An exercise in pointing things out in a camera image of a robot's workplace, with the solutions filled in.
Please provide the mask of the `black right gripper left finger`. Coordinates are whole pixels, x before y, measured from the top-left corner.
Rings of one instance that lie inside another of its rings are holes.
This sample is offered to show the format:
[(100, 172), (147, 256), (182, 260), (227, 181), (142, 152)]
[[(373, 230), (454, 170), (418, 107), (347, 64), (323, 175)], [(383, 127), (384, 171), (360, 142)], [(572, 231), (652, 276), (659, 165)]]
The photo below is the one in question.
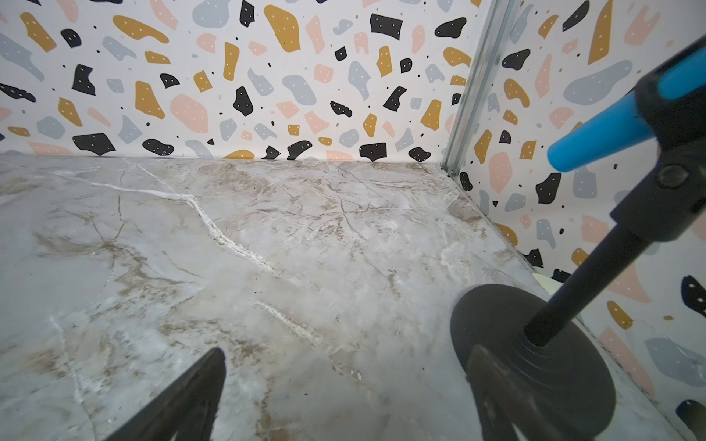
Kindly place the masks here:
[(225, 354), (213, 347), (109, 440), (209, 440), (226, 377)]

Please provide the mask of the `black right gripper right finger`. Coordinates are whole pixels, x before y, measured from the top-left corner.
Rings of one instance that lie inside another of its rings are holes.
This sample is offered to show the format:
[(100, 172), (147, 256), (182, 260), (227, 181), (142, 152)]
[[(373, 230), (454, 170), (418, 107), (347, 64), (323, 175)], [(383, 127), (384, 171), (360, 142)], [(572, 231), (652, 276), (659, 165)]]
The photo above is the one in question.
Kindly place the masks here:
[(590, 440), (482, 345), (471, 350), (466, 378), (485, 440)]

